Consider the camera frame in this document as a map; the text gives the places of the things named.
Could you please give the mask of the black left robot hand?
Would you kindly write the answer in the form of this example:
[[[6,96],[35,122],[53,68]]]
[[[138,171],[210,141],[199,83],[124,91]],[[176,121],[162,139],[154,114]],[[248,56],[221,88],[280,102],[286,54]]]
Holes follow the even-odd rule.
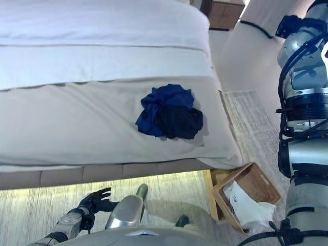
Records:
[[[112,212],[119,202],[110,201],[110,196],[110,187],[92,192],[80,201],[78,208],[85,208],[90,214],[96,214],[99,211]]]

